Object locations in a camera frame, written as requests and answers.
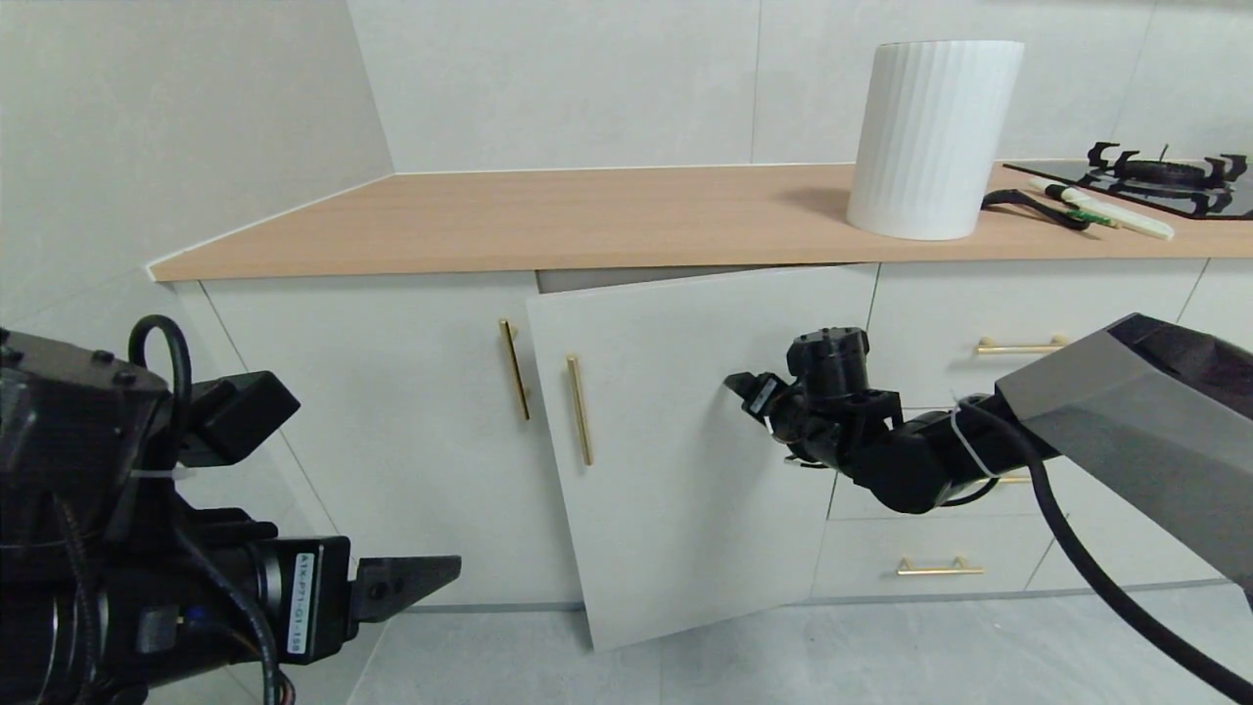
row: floor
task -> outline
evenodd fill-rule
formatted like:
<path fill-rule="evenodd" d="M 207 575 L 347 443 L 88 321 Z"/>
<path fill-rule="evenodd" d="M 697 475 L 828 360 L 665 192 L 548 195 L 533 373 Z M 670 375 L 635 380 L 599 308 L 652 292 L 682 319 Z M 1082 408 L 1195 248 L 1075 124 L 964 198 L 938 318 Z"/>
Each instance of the floor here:
<path fill-rule="evenodd" d="M 1253 614 L 1232 586 L 1134 594 L 1253 677 Z M 407 614 L 351 705 L 1034 705 L 1227 702 L 1094 596 L 782 607 L 590 651 L 580 614 Z"/>

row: white vase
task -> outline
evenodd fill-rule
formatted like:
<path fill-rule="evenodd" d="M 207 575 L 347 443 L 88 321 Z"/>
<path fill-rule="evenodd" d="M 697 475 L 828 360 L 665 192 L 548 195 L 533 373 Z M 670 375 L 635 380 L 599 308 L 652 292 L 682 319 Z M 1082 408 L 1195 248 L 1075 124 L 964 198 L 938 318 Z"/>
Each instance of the white vase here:
<path fill-rule="evenodd" d="M 876 49 L 848 222 L 906 239 L 974 232 L 1022 51 L 982 40 Z"/>

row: black cable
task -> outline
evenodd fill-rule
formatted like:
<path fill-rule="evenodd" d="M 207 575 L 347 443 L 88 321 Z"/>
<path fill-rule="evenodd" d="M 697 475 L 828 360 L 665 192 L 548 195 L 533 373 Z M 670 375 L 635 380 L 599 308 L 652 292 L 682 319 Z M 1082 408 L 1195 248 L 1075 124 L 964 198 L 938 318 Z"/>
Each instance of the black cable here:
<path fill-rule="evenodd" d="M 980 487 L 979 490 L 965 497 L 959 497 L 957 500 L 950 500 L 944 505 L 941 505 L 941 507 L 961 507 L 962 505 L 970 505 L 971 502 L 982 500 L 984 497 L 987 497 L 987 493 L 991 492 L 992 488 L 996 487 L 996 483 L 999 482 L 1001 482 L 1001 478 L 990 478 L 987 482 L 984 483 L 984 487 Z"/>
<path fill-rule="evenodd" d="M 1053 536 L 1056 537 L 1058 546 L 1066 553 L 1066 558 L 1070 558 L 1075 570 L 1088 581 L 1088 585 L 1091 586 L 1096 595 L 1128 626 L 1187 669 L 1188 672 L 1205 681 L 1233 701 L 1240 705 L 1253 705 L 1253 682 L 1235 675 L 1170 631 L 1165 625 L 1154 619 L 1153 615 L 1144 611 L 1101 570 L 1100 565 L 1084 548 L 1079 537 L 1075 536 L 1074 530 L 1070 528 L 1070 523 L 1066 522 L 1061 508 L 1058 507 L 1058 500 L 1053 496 L 1053 487 L 1049 485 L 1049 475 L 1044 468 L 1044 461 L 1031 446 L 1031 442 L 1027 441 L 1026 436 L 1010 422 L 990 412 L 985 412 L 974 404 L 961 402 L 960 406 L 964 411 L 969 411 L 995 427 L 1022 455 L 1026 467 L 1031 471 L 1031 485 L 1035 487 L 1035 500 L 1040 505 L 1040 513 L 1044 515 L 1044 521 L 1053 531 Z"/>
<path fill-rule="evenodd" d="M 163 457 L 155 462 L 155 467 L 145 470 L 173 470 L 178 465 L 178 456 L 183 447 L 183 438 L 187 436 L 188 414 L 192 408 L 192 354 L 187 346 L 187 337 L 178 323 L 168 316 L 144 316 L 130 328 L 130 338 L 127 342 L 127 357 L 130 363 L 147 368 L 144 344 L 148 342 L 148 333 L 159 329 L 165 336 L 165 344 L 169 347 L 170 364 L 174 374 L 174 401 L 169 416 L 169 436 Z M 187 533 L 183 526 L 174 525 L 174 538 L 178 545 L 192 557 L 192 561 L 208 579 L 231 599 L 231 602 L 239 609 L 248 626 L 257 640 L 257 649 L 261 652 L 261 672 L 264 681 L 264 702 L 276 705 L 279 697 L 279 687 L 286 680 L 278 670 L 278 645 L 274 635 L 269 630 L 269 622 L 262 614 L 261 607 L 249 600 L 234 584 L 227 579 L 213 561 L 204 553 L 204 550 Z"/>
<path fill-rule="evenodd" d="M 227 625 L 219 625 L 217 622 L 192 622 L 192 625 L 193 626 L 200 626 L 200 625 L 203 625 L 205 629 L 208 629 L 209 631 L 212 631 L 214 634 L 221 634 L 221 635 L 223 635 L 226 637 L 229 637 L 229 639 L 234 640 L 237 644 L 239 644 L 241 646 L 243 646 L 244 649 L 247 649 L 248 652 L 252 654 L 254 657 L 261 659 L 261 650 L 257 649 L 257 645 L 253 644 L 253 642 L 251 642 L 251 641 L 248 641 L 247 636 L 244 636 L 243 634 L 241 634 L 241 632 L 231 629 Z M 282 705 L 294 705 L 294 702 L 296 702 L 296 684 L 293 684 L 292 679 L 287 677 L 287 674 L 284 674 L 283 671 L 278 671 L 278 680 L 279 680 L 279 684 L 283 687 Z"/>
<path fill-rule="evenodd" d="M 91 696 L 95 670 L 99 665 L 100 647 L 100 614 L 95 606 L 95 589 L 91 585 L 91 570 L 86 562 L 86 548 L 83 546 L 83 532 L 79 528 L 74 511 L 59 496 L 53 496 L 53 505 L 56 510 L 56 525 L 61 537 L 65 538 L 65 553 L 70 561 L 70 571 L 74 574 L 74 601 L 78 606 L 79 619 L 74 620 L 75 634 L 81 632 L 83 637 L 83 680 L 79 684 L 75 705 L 84 705 Z"/>
<path fill-rule="evenodd" d="M 243 591 L 222 574 L 217 565 L 204 553 L 204 550 L 188 536 L 182 526 L 174 526 L 174 538 L 183 551 L 192 557 L 197 567 L 213 581 L 213 585 L 218 590 L 231 599 L 231 602 L 234 604 L 248 621 L 248 627 L 257 640 L 257 650 L 261 652 L 261 675 L 264 681 L 263 689 L 266 694 L 264 702 L 266 705 L 277 705 L 277 699 L 279 697 L 278 689 L 281 687 L 278 645 L 274 642 L 273 632 L 269 631 L 269 622 L 266 621 L 266 615 L 261 612 L 261 607 L 253 600 L 249 600 Z"/>
<path fill-rule="evenodd" d="M 127 343 L 127 357 L 133 366 L 148 367 L 144 343 L 153 328 L 162 331 L 165 336 L 165 344 L 169 347 L 169 358 L 174 369 L 174 402 L 169 414 L 169 443 L 160 460 L 160 468 L 144 470 L 173 470 L 178 463 L 183 437 L 187 435 L 188 414 L 192 409 L 192 354 L 187 347 L 183 329 L 173 318 L 160 314 L 144 316 L 130 328 L 130 339 Z"/>

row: wooden countertop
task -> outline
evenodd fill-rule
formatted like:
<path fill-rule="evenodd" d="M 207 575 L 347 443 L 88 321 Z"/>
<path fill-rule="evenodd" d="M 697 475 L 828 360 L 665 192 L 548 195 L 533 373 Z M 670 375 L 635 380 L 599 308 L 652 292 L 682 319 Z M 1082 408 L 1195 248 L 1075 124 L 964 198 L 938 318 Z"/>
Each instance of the wooden countertop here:
<path fill-rule="evenodd" d="M 915 242 L 845 222 L 852 164 L 393 175 L 152 264 L 157 280 L 942 259 L 1253 257 L 1253 223 L 1190 220 L 1172 242 L 1029 210 Z M 989 189 L 1027 175 L 992 170 Z"/>

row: gas stove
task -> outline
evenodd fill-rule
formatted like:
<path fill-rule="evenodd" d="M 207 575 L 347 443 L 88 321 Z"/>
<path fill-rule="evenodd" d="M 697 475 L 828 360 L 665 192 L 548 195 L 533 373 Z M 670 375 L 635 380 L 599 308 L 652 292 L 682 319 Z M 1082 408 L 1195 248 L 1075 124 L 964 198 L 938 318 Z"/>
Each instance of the gas stove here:
<path fill-rule="evenodd" d="M 1116 142 L 1098 142 L 1080 160 L 1040 160 L 1005 164 L 1063 183 L 1108 193 L 1193 218 L 1253 220 L 1253 174 L 1244 154 L 1205 157 L 1204 162 L 1133 159 L 1139 150 L 1126 149 L 1113 162 L 1104 153 Z"/>

